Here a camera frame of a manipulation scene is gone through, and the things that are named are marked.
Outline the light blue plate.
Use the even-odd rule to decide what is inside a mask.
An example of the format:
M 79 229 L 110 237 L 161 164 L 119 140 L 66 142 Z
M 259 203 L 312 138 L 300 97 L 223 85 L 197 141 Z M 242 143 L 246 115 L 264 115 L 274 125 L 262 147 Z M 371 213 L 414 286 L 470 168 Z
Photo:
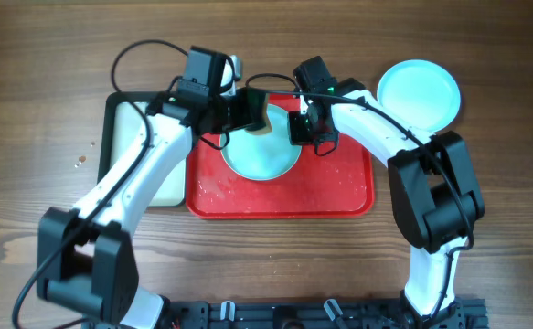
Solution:
M 461 92 L 443 67 L 423 59 L 395 64 L 380 78 L 377 100 L 413 126 L 432 133 L 454 121 L 461 109 Z

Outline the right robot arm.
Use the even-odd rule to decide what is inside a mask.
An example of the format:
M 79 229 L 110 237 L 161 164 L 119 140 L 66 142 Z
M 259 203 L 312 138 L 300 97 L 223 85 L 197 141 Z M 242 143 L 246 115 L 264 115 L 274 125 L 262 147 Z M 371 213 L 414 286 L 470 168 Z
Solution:
M 485 203 L 466 144 L 436 134 L 383 107 L 359 81 L 297 78 L 301 111 L 290 123 L 300 144 L 335 143 L 340 134 L 368 149 L 388 169 L 392 213 L 410 243 L 405 303 L 423 324 L 453 304 L 460 254 L 474 245 Z

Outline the green yellow sponge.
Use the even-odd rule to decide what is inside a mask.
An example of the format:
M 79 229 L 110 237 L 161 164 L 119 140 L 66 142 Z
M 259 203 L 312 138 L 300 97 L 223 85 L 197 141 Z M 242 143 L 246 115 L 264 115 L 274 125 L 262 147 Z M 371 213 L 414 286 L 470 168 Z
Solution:
M 269 124 L 265 124 L 264 126 L 258 129 L 246 129 L 245 132 L 249 133 L 250 135 L 260 136 L 260 135 L 271 133 L 272 127 Z

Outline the pale green plate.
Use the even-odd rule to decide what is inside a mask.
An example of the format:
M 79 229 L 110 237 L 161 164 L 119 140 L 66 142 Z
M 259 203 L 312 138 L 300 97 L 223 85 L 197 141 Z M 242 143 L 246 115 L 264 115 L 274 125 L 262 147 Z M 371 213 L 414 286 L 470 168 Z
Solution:
M 289 115 L 285 109 L 269 104 L 267 114 L 272 130 L 254 134 L 237 130 L 219 143 L 223 159 L 237 175 L 253 181 L 268 181 L 286 174 L 297 163 L 302 147 L 290 143 Z

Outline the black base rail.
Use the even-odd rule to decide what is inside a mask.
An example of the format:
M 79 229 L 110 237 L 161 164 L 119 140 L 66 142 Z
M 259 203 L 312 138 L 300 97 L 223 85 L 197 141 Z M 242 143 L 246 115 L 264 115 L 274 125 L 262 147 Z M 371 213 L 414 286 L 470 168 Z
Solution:
M 156 325 L 179 329 L 420 328 L 398 299 L 361 302 L 169 302 Z

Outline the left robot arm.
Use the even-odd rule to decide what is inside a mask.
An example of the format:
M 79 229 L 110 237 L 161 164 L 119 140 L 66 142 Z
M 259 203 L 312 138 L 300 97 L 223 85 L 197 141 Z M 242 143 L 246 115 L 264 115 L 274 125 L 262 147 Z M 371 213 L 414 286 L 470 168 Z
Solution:
M 159 328 L 169 301 L 139 285 L 133 235 L 166 177 L 205 134 L 266 125 L 266 92 L 201 96 L 161 91 L 136 112 L 131 146 L 71 209 L 40 219 L 37 296 L 121 328 Z

